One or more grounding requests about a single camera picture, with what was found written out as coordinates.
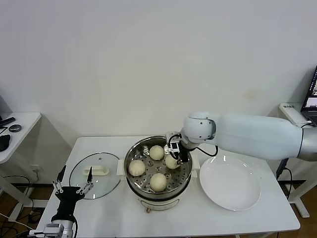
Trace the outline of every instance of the steamed bun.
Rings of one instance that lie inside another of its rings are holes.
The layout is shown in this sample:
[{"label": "steamed bun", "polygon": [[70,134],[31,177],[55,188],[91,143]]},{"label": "steamed bun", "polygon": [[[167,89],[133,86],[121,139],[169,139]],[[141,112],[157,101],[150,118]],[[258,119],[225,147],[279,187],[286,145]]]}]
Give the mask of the steamed bun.
[{"label": "steamed bun", "polygon": [[177,160],[174,159],[171,155],[167,155],[165,157],[165,164],[171,170],[174,170],[179,167],[179,165],[177,164]]},{"label": "steamed bun", "polygon": [[164,149],[159,145],[152,146],[152,148],[150,149],[150,157],[154,160],[163,159]]},{"label": "steamed bun", "polygon": [[166,189],[167,181],[164,174],[157,173],[150,180],[150,187],[154,192],[162,192]]},{"label": "steamed bun", "polygon": [[145,171],[145,164],[141,160],[134,160],[129,164],[129,173],[132,176],[140,176]]}]

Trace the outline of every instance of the black computer mouse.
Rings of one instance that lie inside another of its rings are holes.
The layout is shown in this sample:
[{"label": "black computer mouse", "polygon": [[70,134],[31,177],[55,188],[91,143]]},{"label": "black computer mouse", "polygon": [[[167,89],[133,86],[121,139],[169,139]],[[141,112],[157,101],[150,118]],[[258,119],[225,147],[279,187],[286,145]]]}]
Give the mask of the black computer mouse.
[{"label": "black computer mouse", "polygon": [[10,135],[0,136],[0,151],[6,150],[9,147]]},{"label": "black computer mouse", "polygon": [[9,127],[9,131],[11,131],[11,132],[18,132],[21,129],[22,129],[22,126],[19,124],[14,124],[14,125]]}]

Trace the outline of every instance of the pot handle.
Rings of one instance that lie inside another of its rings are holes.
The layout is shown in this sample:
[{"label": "pot handle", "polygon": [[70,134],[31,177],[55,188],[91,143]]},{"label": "pot handle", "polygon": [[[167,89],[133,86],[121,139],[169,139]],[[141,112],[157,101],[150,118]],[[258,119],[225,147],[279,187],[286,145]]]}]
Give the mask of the pot handle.
[{"label": "pot handle", "polygon": [[196,155],[191,155],[193,166],[192,166],[192,177],[197,178],[197,170],[200,170],[200,164]]},{"label": "pot handle", "polygon": [[118,160],[118,167],[117,167],[117,175],[118,176],[124,176],[124,160]]}]

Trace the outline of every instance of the white shelf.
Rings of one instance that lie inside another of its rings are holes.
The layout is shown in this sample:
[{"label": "white shelf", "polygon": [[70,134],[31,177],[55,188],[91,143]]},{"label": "white shelf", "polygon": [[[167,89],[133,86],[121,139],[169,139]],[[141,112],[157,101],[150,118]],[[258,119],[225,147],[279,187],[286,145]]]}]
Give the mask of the white shelf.
[{"label": "white shelf", "polygon": [[10,144],[9,147],[0,152],[0,164],[8,161],[14,151],[18,148],[27,134],[31,131],[37,121],[41,118],[41,114],[37,112],[31,113],[2,113],[3,119],[15,117],[16,121],[7,124],[5,126],[10,127],[13,124],[20,124],[22,129],[19,132],[10,132],[8,129],[3,132],[1,135],[10,135]]}]

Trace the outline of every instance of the laptop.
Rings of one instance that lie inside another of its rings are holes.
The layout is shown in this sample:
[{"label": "laptop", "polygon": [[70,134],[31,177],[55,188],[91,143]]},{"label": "laptop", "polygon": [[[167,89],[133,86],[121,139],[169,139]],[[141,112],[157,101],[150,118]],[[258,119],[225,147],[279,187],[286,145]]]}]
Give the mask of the laptop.
[{"label": "laptop", "polygon": [[314,126],[317,126],[317,66],[315,73],[312,79],[312,82],[309,86],[301,113],[308,120],[311,120]]}]

